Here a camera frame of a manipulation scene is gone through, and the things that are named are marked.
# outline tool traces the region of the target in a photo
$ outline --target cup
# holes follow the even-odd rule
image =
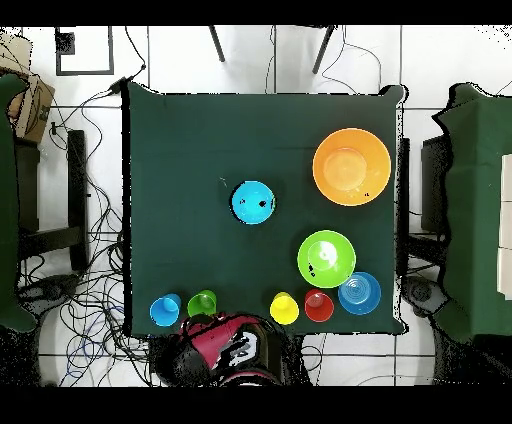
[[[155,300],[149,308],[149,315],[159,327],[170,327],[180,315],[181,299],[175,293],[169,293]]]
[[[299,316],[299,305],[288,293],[280,292],[270,304],[270,316],[281,325],[291,324]]]
[[[213,315],[217,309],[217,296],[211,290],[201,290],[189,300],[187,312],[189,316],[206,314]]]
[[[334,302],[324,292],[312,289],[306,293],[304,311],[311,321],[327,321],[334,312]]]

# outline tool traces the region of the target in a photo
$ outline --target white tile floor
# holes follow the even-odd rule
[[[237,92],[264,93],[268,63],[273,55],[270,25],[217,26],[226,62],[220,63],[207,27],[128,27],[147,69],[136,81],[159,92]],[[55,87],[56,101],[66,117],[93,94],[106,90],[121,76],[140,69],[141,61],[125,34],[124,27],[113,28],[114,75],[56,76],[53,28],[21,28],[33,42],[31,70]],[[105,27],[76,27],[76,57],[63,61],[67,69],[97,70],[105,67],[105,49],[99,48]],[[411,139],[411,210],[421,212],[421,162],[423,140],[442,134],[431,116],[448,100],[449,88],[456,82],[471,81],[489,93],[496,93],[512,75],[512,38],[510,28],[491,26],[348,26],[347,42],[371,50],[382,64],[381,86],[404,84],[409,90],[405,103],[404,135]],[[331,38],[318,75],[313,67],[323,30],[279,25],[277,30],[278,92],[348,92],[342,84],[326,80],[321,73],[340,52],[341,27]],[[345,46],[343,55],[327,75],[352,86],[357,92],[378,91],[378,63],[370,54]],[[268,75],[268,91],[273,91],[273,65]],[[512,95],[512,84],[502,94]],[[92,102],[84,114],[103,133],[102,144],[89,163],[94,181],[110,196],[114,210],[121,216],[121,112],[120,97],[110,96]],[[54,107],[50,121],[60,122]],[[98,130],[80,113],[69,126],[83,129],[88,150],[100,140]],[[67,174],[65,154],[45,136],[41,143],[39,166],[39,218],[41,229],[67,224]],[[91,192],[90,223],[100,215],[98,199]],[[115,230],[119,222],[113,222]],[[411,216],[411,230],[420,230],[418,217]],[[70,269],[67,252],[45,255],[47,264],[40,275]],[[37,258],[29,261],[29,269]],[[95,270],[105,267],[99,263]],[[122,299],[122,288],[118,291]],[[428,323],[417,318],[411,307],[401,302],[401,317],[409,331],[400,336],[328,335],[320,367],[311,371],[312,381],[320,385],[412,385],[430,384],[434,367],[434,345]],[[59,382],[66,373],[66,346],[71,333],[62,324],[58,309],[47,317],[41,333],[40,364],[46,380]],[[320,347],[323,335],[306,338],[306,345]],[[306,366],[314,367],[319,357],[314,349],[305,350]],[[78,385],[97,385],[110,366],[109,358],[95,362]],[[101,385],[141,385],[129,362],[116,365],[110,382]]]

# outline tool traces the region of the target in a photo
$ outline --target cardboard box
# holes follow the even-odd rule
[[[29,89],[25,91],[21,112],[16,123],[16,136],[40,143],[50,113],[55,89],[37,76],[29,76]]]
[[[19,35],[0,31],[0,68],[28,74],[32,43]]]

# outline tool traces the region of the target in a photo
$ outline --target table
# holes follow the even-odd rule
[[[501,160],[512,153],[512,99],[457,84],[438,120],[446,128],[453,165],[446,174],[451,240],[443,288],[451,300],[435,320],[450,337],[512,335],[512,302],[497,291]]]
[[[267,319],[274,295],[289,292],[301,308],[287,326],[294,334],[403,332],[393,318],[396,108],[403,87],[378,96],[158,95],[128,83],[121,93],[125,313],[133,335],[176,332],[188,300],[205,288],[217,294],[218,311]],[[385,190],[358,207],[323,197],[312,176],[316,147],[347,127],[374,133],[392,158]],[[277,199],[273,215],[257,226],[238,222],[228,204],[233,188],[250,179],[267,184]],[[329,321],[314,323],[303,312],[312,286],[296,256],[321,229],[347,236],[356,270],[380,281],[381,302],[371,314],[350,315],[336,289],[326,290],[336,305]],[[149,308],[170,292],[182,298],[180,319],[158,327]]]

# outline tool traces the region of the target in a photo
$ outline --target green cup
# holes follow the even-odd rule
[[[206,314],[213,315],[217,309],[217,296],[211,290],[201,290],[192,299],[187,306],[188,315]]]

